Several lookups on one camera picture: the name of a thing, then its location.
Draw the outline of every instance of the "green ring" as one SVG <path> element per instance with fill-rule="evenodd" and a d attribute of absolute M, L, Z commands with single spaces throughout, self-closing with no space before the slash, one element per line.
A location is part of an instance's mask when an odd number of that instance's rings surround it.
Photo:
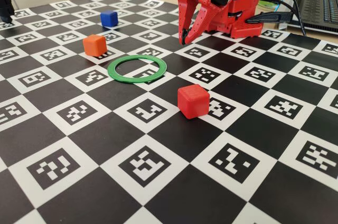
<path fill-rule="evenodd" d="M 141 78 L 130 78 L 130 77 L 124 77 L 116 72 L 116 68 L 119 64 L 129 61 L 129 60 L 135 60 L 135 59 L 147 59 L 152 60 L 155 63 L 158 64 L 159 69 L 156 73 L 153 75 L 147 76 L 147 77 L 141 77 Z M 125 83 L 143 83 L 143 82 L 150 82 L 153 80 L 156 80 L 160 78 L 167 70 L 167 64 L 162 60 L 154 56 L 149 55 L 130 55 L 125 56 L 119 59 L 114 60 L 112 63 L 108 66 L 108 74 L 115 80 L 125 82 Z"/>

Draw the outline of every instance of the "black square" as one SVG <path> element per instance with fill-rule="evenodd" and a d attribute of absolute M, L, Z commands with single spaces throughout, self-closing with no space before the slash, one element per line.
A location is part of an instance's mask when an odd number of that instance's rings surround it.
<path fill-rule="evenodd" d="M 310 141 L 305 143 L 296 160 L 335 179 L 338 177 L 338 154 Z"/>
<path fill-rule="evenodd" d="M 190 162 L 221 133 L 221 130 L 199 118 L 188 120 L 177 113 L 148 135 Z"/>
<path fill-rule="evenodd" d="M 298 62 L 299 61 L 297 60 L 286 58 L 271 52 L 265 52 L 254 60 L 254 63 L 287 73 L 297 65 Z"/>
<path fill-rule="evenodd" d="M 109 113 L 69 138 L 100 165 L 144 135 L 135 126 L 115 113 Z"/>
<path fill-rule="evenodd" d="M 218 38 L 216 36 L 208 36 L 207 38 L 197 42 L 197 44 L 212 48 L 217 51 L 222 51 L 235 43 L 226 39 Z"/>
<path fill-rule="evenodd" d="M 302 105 L 280 96 L 274 96 L 265 106 L 266 109 L 291 119 L 297 116 L 302 107 Z"/>
<path fill-rule="evenodd" d="M 331 224 L 338 219 L 338 194 L 277 162 L 250 203 L 280 223 Z"/>
<path fill-rule="evenodd" d="M 0 156 L 11 166 L 63 137 L 64 134 L 40 114 L 0 132 Z"/>
<path fill-rule="evenodd" d="M 314 136 L 338 145 L 338 115 L 316 107 L 302 127 L 302 130 Z"/>
<path fill-rule="evenodd" d="M 319 42 L 319 39 L 296 35 L 293 33 L 290 33 L 290 35 L 283 40 L 283 43 L 291 44 L 300 48 L 306 48 L 308 50 L 314 49 Z"/>
<path fill-rule="evenodd" d="M 239 43 L 246 44 L 248 46 L 252 46 L 255 48 L 259 48 L 262 50 L 269 50 L 273 46 L 275 46 L 278 42 L 266 39 L 266 38 L 259 38 L 255 36 L 254 38 L 245 38 L 244 40 L 240 41 Z"/>
<path fill-rule="evenodd" d="M 145 207 L 161 223 L 231 224 L 245 204 L 189 165 Z"/>
<path fill-rule="evenodd" d="M 143 122 L 149 123 L 159 115 L 165 113 L 167 109 L 150 99 L 146 99 L 127 111 Z"/>
<path fill-rule="evenodd" d="M 144 146 L 118 166 L 142 187 L 145 187 L 169 167 L 170 162 Z"/>
<path fill-rule="evenodd" d="M 39 87 L 24 96 L 40 111 L 44 112 L 83 92 L 64 79 L 57 80 L 46 86 Z"/>
<path fill-rule="evenodd" d="M 235 73 L 249 62 L 224 53 L 218 53 L 215 56 L 205 60 L 203 63 L 225 72 Z"/>
<path fill-rule="evenodd" d="M 287 55 L 291 55 L 291 56 L 298 56 L 302 50 L 296 49 L 296 48 L 292 48 L 286 45 L 281 46 L 277 51 L 287 54 Z"/>
<path fill-rule="evenodd" d="M 292 75 L 285 75 L 273 89 L 297 99 L 317 105 L 327 92 L 327 87 Z"/>
<path fill-rule="evenodd" d="M 227 143 L 209 163 L 236 181 L 243 183 L 255 169 L 259 160 Z"/>
<path fill-rule="evenodd" d="M 37 210 L 50 224 L 122 224 L 139 208 L 132 196 L 97 168 Z"/>
<path fill-rule="evenodd" d="M 21 59 L 0 64 L 0 74 L 5 78 L 10 78 L 41 66 L 42 64 L 32 57 L 23 57 Z"/>
<path fill-rule="evenodd" d="M 326 77 L 328 76 L 328 72 L 310 67 L 310 66 L 305 66 L 300 72 L 299 74 L 305 75 L 307 77 L 316 79 L 316 80 L 320 80 L 320 81 L 324 81 L 326 79 Z"/>
<path fill-rule="evenodd" d="M 258 67 L 253 67 L 247 71 L 245 75 L 263 82 L 268 82 L 276 74 Z"/>
<path fill-rule="evenodd" d="M 98 70 L 92 70 L 80 76 L 77 76 L 76 79 L 81 81 L 86 86 L 91 86 L 101 80 L 106 79 L 108 76 L 99 72 Z"/>
<path fill-rule="evenodd" d="M 95 64 L 93 62 L 81 56 L 72 56 L 70 58 L 49 64 L 47 67 L 52 69 L 58 75 L 67 77 L 73 73 L 79 72 L 94 65 Z"/>
<path fill-rule="evenodd" d="M 40 187 L 45 190 L 79 167 L 80 165 L 63 148 L 60 148 L 27 169 Z"/>
<path fill-rule="evenodd" d="M 251 81 L 231 75 L 212 91 L 251 107 L 269 89 Z"/>
<path fill-rule="evenodd" d="M 95 114 L 97 110 L 81 100 L 67 108 L 59 110 L 57 114 L 62 117 L 68 124 L 74 125 L 85 118 Z"/>
<path fill-rule="evenodd" d="M 119 50 L 123 51 L 125 53 L 128 53 L 129 51 L 136 50 L 140 47 L 146 46 L 147 43 L 142 42 L 135 38 L 124 38 L 122 40 L 116 41 L 114 43 L 109 44 L 109 46 Z"/>
<path fill-rule="evenodd" d="M 134 84 L 125 84 L 113 80 L 88 92 L 87 94 L 98 100 L 110 110 L 114 110 L 123 104 L 134 100 L 137 96 L 140 96 L 145 92 L 145 90 Z"/>
<path fill-rule="evenodd" d="M 245 112 L 226 131 L 276 159 L 298 133 L 296 128 L 253 109 Z"/>
<path fill-rule="evenodd" d="M 210 98 L 209 102 L 209 116 L 212 116 L 219 121 L 223 120 L 227 115 L 233 112 L 236 107 L 227 104 L 224 101 L 217 100 L 214 97 Z"/>
<path fill-rule="evenodd" d="M 221 75 L 220 73 L 201 67 L 198 68 L 195 72 L 193 72 L 189 76 L 196 80 L 200 80 L 205 83 L 210 83 L 220 75 Z"/>
<path fill-rule="evenodd" d="M 8 170 L 0 172 L 0 222 L 15 223 L 34 210 L 31 202 L 21 190 Z"/>

